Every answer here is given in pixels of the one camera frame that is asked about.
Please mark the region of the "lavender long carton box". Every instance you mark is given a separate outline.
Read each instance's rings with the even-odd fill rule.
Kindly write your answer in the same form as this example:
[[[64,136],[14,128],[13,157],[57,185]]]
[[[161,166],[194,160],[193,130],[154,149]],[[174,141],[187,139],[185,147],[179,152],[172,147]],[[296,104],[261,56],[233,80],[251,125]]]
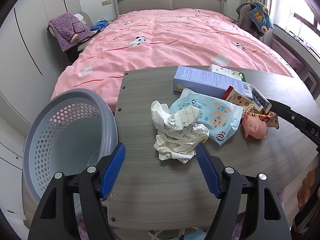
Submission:
[[[222,98],[229,86],[232,86],[237,92],[247,98],[252,99],[249,83],[207,70],[178,66],[173,79],[173,89],[176,92],[189,88],[193,92],[215,98]]]

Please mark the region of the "written paper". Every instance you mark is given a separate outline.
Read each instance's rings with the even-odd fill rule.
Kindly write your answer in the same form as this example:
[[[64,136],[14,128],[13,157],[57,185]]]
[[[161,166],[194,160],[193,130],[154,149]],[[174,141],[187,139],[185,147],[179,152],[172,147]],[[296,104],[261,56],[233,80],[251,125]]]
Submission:
[[[158,101],[151,104],[151,118],[157,129],[153,147],[159,160],[176,159],[186,164],[192,159],[196,146],[209,138],[209,129],[197,123],[200,113],[198,108],[187,106],[170,114],[166,104]]]

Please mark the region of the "blue denim bear jacket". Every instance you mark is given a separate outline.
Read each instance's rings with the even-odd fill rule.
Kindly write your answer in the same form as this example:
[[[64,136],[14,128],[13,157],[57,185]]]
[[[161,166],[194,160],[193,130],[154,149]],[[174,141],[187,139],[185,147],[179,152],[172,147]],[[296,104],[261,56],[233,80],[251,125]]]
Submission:
[[[269,17],[269,10],[267,6],[258,1],[241,3],[236,9],[238,15],[240,9],[244,5],[250,5],[252,8],[252,10],[249,11],[247,14],[249,15],[253,23],[256,25],[259,35],[264,36],[269,31],[269,29],[274,28],[272,21]]]

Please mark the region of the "pink bed duvet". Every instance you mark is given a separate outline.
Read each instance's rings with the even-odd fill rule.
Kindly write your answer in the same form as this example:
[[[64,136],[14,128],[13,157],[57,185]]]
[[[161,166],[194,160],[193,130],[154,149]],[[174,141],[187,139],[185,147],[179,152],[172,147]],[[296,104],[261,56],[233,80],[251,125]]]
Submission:
[[[119,16],[95,36],[59,76],[53,96],[90,89],[115,110],[125,72],[211,64],[293,74],[278,53],[223,14],[204,9],[142,10]]]

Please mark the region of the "grey chair left of bed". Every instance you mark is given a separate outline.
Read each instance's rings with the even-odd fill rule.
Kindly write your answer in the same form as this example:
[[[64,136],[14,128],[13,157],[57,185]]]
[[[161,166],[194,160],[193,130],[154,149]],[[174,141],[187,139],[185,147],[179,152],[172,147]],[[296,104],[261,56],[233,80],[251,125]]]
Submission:
[[[57,39],[57,42],[71,63],[74,63],[79,54],[97,33],[90,31],[75,15],[66,12],[53,18],[48,23],[47,30]]]

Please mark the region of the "grey perforated trash basket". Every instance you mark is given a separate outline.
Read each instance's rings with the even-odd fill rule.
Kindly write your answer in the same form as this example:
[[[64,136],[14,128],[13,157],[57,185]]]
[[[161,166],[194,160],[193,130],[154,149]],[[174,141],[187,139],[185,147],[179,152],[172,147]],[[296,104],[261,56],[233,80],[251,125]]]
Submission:
[[[72,89],[48,103],[29,129],[23,149],[27,190],[39,203],[56,172],[73,175],[118,144],[114,114],[97,93]]]

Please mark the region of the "green white small box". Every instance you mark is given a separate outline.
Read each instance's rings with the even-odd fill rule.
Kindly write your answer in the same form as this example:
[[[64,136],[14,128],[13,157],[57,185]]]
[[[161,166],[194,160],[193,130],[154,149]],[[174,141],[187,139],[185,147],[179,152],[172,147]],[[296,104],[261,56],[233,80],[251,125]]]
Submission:
[[[210,72],[214,72],[216,74],[220,74],[220,75],[224,75],[233,79],[237,79],[243,82],[246,82],[246,77],[244,75],[244,73],[242,72],[238,72],[235,70],[231,70],[225,67],[221,67],[215,64],[211,64],[209,69]]]

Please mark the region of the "blue baby wipes pack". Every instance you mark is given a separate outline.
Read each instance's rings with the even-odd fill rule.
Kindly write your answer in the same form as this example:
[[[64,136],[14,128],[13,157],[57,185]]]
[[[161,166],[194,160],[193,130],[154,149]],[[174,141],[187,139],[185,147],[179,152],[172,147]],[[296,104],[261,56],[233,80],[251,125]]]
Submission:
[[[170,106],[171,114],[187,107],[198,108],[197,122],[206,126],[210,139],[222,146],[238,130],[244,108],[231,102],[193,92],[184,88],[181,96]]]

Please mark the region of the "purple knitted blanket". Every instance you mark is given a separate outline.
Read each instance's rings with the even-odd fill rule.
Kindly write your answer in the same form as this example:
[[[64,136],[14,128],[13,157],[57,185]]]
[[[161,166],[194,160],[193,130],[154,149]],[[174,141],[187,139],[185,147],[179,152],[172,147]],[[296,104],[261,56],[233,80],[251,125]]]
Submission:
[[[95,35],[89,27],[79,21],[70,12],[66,12],[49,21],[48,27],[51,27],[54,35],[63,52],[80,44],[83,40]]]

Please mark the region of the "pink pig toy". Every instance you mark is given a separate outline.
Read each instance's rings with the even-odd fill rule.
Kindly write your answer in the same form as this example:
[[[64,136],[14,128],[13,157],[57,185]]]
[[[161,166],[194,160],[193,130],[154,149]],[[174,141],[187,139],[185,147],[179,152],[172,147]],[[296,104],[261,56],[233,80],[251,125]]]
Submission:
[[[242,119],[242,126],[245,132],[245,138],[249,136],[254,139],[265,139],[267,134],[266,122],[259,119],[258,116],[246,115]]]

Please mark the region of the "blue bag on nightstand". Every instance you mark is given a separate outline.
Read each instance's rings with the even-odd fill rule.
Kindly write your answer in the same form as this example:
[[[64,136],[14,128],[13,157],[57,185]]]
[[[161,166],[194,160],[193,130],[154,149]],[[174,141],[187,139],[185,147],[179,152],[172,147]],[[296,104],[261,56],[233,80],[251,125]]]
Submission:
[[[104,30],[109,25],[107,20],[99,20],[95,25],[90,27],[90,31]]]

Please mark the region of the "white wardrobe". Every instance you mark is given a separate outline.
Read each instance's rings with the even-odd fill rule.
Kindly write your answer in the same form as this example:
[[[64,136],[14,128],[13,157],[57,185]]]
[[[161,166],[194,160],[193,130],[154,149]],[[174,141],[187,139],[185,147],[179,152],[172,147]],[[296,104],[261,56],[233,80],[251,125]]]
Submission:
[[[79,11],[79,0],[18,0],[1,26],[1,94],[28,123],[50,101],[70,64],[48,23]]]

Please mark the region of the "small dark card packet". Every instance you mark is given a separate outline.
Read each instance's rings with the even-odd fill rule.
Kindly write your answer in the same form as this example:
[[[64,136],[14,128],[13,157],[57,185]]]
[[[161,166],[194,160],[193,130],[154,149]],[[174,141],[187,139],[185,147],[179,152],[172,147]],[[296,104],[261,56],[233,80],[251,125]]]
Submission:
[[[265,113],[268,113],[272,107],[272,104],[253,85],[251,85],[251,91],[253,101],[258,107],[258,111],[263,110]]]

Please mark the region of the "red white snack wrapper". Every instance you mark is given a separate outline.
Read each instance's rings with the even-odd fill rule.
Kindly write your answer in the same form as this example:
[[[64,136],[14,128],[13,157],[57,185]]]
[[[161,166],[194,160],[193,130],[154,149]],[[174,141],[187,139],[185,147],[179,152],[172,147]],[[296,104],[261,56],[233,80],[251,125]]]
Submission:
[[[278,116],[273,111],[265,112],[262,107],[258,107],[255,102],[229,86],[222,98],[235,105],[243,107],[242,118],[247,115],[257,116],[261,121],[266,122],[267,127],[279,128]]]

